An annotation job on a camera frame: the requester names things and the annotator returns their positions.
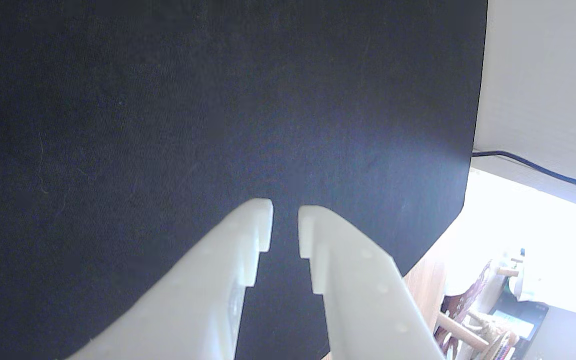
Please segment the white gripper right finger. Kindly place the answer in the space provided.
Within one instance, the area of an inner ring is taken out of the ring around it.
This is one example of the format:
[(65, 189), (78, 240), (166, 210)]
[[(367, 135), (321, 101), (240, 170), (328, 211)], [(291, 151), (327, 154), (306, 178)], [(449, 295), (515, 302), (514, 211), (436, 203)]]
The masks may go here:
[(298, 210), (299, 254), (322, 296), (334, 360), (443, 360), (393, 257), (341, 215)]

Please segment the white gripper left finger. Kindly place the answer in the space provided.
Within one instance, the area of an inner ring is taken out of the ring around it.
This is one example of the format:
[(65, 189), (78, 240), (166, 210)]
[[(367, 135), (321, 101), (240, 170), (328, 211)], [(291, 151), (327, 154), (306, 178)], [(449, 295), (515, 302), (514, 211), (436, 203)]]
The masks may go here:
[(242, 203), (72, 360), (233, 360), (246, 289), (270, 250), (274, 205)]

